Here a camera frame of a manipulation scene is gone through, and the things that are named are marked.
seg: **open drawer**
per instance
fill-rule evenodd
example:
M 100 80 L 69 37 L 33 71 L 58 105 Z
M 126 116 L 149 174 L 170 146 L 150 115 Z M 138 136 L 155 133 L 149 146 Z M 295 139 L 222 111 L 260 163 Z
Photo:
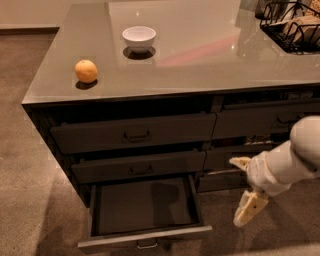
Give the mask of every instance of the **open drawer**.
M 93 186 L 86 254 L 199 238 L 204 226 L 191 176 Z

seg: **glossy countertop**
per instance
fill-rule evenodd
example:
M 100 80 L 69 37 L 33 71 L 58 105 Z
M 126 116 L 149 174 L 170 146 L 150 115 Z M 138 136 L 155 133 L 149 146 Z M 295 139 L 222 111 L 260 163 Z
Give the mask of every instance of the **glossy countertop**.
M 320 85 L 320 55 L 285 53 L 259 23 L 240 0 L 72 5 L 23 104 Z M 137 25 L 157 32 L 145 59 L 128 56 L 121 36 Z M 76 87 L 81 59 L 99 70 L 98 83 L 86 90 Z

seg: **small white bowl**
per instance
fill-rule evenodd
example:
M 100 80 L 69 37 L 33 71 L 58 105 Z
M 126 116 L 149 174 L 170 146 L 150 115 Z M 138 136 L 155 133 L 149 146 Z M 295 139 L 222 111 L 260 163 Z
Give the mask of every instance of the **small white bowl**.
M 124 41 L 129 49 L 135 53 L 146 53 L 153 45 L 156 31 L 152 28 L 136 26 L 122 32 Z

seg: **orange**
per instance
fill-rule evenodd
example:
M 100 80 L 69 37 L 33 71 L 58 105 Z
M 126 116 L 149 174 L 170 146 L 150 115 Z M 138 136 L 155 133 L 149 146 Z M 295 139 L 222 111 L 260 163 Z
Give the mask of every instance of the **orange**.
M 74 67 L 76 76 L 82 83 L 92 83 L 97 79 L 98 70 L 90 60 L 80 60 Z

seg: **kitchen island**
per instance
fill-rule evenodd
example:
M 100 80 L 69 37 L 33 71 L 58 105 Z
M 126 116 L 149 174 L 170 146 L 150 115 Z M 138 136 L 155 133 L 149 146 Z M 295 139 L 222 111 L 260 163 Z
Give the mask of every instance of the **kitchen island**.
M 86 253 L 154 247 L 211 231 L 196 193 L 246 187 L 229 165 L 319 114 L 320 58 L 282 51 L 230 1 L 73 5 L 22 104 L 90 208 Z M 124 29 L 156 32 L 126 48 Z M 93 61 L 96 83 L 74 65 Z

